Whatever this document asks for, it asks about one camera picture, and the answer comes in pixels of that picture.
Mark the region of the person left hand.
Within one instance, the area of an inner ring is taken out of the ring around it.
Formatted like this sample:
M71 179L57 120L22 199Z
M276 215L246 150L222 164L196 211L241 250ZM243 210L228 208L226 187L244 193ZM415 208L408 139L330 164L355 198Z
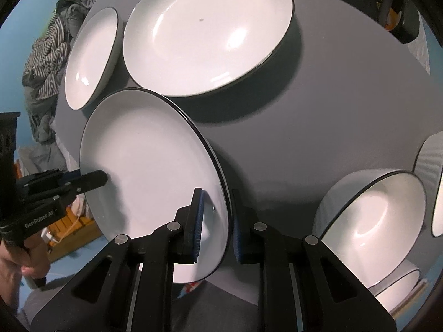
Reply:
M1 242L1 298L12 310L18 308L22 276L41 279L50 270L47 244L40 232L27 238L24 246Z

